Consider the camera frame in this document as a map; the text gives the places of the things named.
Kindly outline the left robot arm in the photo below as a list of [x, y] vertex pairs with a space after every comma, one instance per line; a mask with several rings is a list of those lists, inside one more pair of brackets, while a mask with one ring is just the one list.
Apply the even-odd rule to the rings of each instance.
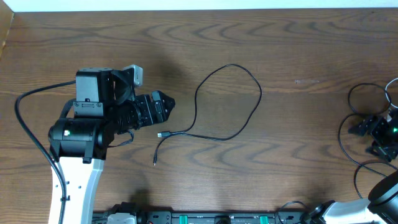
[[136, 95], [143, 69], [82, 68], [70, 100], [49, 130], [50, 152], [62, 180], [53, 179], [49, 223], [63, 206], [63, 223], [91, 223], [96, 189], [115, 135], [168, 120], [175, 100], [161, 91]]

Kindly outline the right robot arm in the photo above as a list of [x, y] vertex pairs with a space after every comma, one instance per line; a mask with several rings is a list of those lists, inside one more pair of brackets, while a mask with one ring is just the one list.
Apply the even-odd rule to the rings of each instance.
[[[397, 127], [391, 123], [382, 116], [370, 116], [348, 132], [362, 136], [368, 133], [383, 146], [385, 139], [397, 136]], [[367, 198], [352, 202], [331, 200], [303, 216], [302, 223], [397, 223], [397, 172], [384, 176]]]

